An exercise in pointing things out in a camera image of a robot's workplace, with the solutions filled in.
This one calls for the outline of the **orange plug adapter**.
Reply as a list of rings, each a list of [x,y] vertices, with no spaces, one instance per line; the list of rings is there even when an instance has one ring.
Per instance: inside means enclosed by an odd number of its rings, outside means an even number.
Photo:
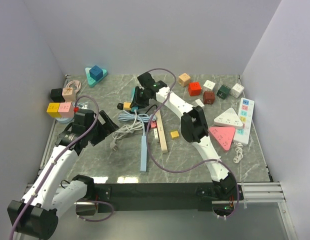
[[[124,102],[123,103],[123,110],[125,111],[130,111],[132,108],[131,108],[131,103],[130,102]]]

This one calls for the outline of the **pink plug adapter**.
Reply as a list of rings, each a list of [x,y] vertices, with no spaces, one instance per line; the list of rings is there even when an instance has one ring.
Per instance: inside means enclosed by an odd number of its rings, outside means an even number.
[[[150,122],[150,126],[149,126],[149,130],[153,130],[157,128],[157,122],[156,121],[151,121]]]

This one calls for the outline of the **white plug adapter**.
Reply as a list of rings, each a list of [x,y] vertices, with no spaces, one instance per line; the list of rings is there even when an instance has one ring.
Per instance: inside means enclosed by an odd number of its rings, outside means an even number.
[[[201,107],[202,109],[205,108],[204,103],[203,103],[200,99],[196,99],[196,100],[194,101],[194,105],[195,105],[196,107],[199,106],[199,107]]]
[[[158,133],[158,129],[157,128],[153,129],[153,135],[154,135],[154,139],[159,143],[160,139],[159,139],[159,133]]]

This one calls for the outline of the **light blue power strip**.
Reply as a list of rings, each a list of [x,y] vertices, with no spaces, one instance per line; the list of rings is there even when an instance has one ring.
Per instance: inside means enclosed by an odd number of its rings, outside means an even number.
[[[141,154],[140,154],[140,171],[147,171],[147,141],[146,141],[146,124],[149,122],[149,116],[147,113],[143,113],[142,116],[139,116],[138,119],[140,122],[143,122],[143,133],[141,136]]]

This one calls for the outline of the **beige power strip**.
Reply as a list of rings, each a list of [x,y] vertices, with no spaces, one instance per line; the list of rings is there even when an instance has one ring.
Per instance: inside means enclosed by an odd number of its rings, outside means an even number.
[[[156,125],[157,125],[158,138],[160,142],[161,152],[165,154],[168,152],[168,147],[167,147],[167,142],[166,142],[166,137],[165,137],[163,121],[162,121],[160,110],[156,112],[155,116],[156,116]]]

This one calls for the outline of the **yellow plug adapter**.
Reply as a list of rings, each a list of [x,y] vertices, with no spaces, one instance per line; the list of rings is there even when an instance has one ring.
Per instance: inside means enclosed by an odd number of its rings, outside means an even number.
[[[170,136],[172,139],[176,139],[180,136],[179,132],[177,130],[171,131]]]

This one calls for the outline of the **dark red cube socket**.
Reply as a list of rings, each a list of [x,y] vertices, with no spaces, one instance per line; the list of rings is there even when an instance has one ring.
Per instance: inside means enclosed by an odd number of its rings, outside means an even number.
[[[212,105],[215,101],[215,93],[213,91],[205,91],[203,93],[203,103],[205,105]]]

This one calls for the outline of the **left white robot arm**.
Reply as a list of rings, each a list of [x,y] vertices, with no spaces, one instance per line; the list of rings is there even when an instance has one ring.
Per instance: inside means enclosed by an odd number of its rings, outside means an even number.
[[[50,159],[28,192],[20,201],[10,202],[7,212],[15,232],[48,240],[60,217],[78,200],[94,201],[97,193],[94,179],[75,176],[60,193],[57,189],[68,169],[82,150],[95,146],[119,127],[105,111],[80,109],[73,121],[58,135]]]

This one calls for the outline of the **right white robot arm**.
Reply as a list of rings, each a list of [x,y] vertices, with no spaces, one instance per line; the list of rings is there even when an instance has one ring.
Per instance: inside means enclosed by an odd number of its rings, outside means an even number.
[[[182,137],[195,147],[202,157],[202,161],[185,170],[169,170],[155,160],[148,148],[147,152],[151,160],[161,170],[172,174],[186,173],[201,165],[206,165],[216,197],[219,200],[234,199],[239,201],[240,189],[236,177],[230,168],[222,162],[211,142],[203,108],[187,103],[176,95],[173,92],[173,87],[177,83],[177,77],[173,75],[173,78],[174,82],[168,86],[161,80],[155,81],[149,71],[142,73],[137,77],[141,87],[135,88],[131,106],[145,108],[149,105],[150,99],[160,103],[155,113],[166,106],[180,119]]]

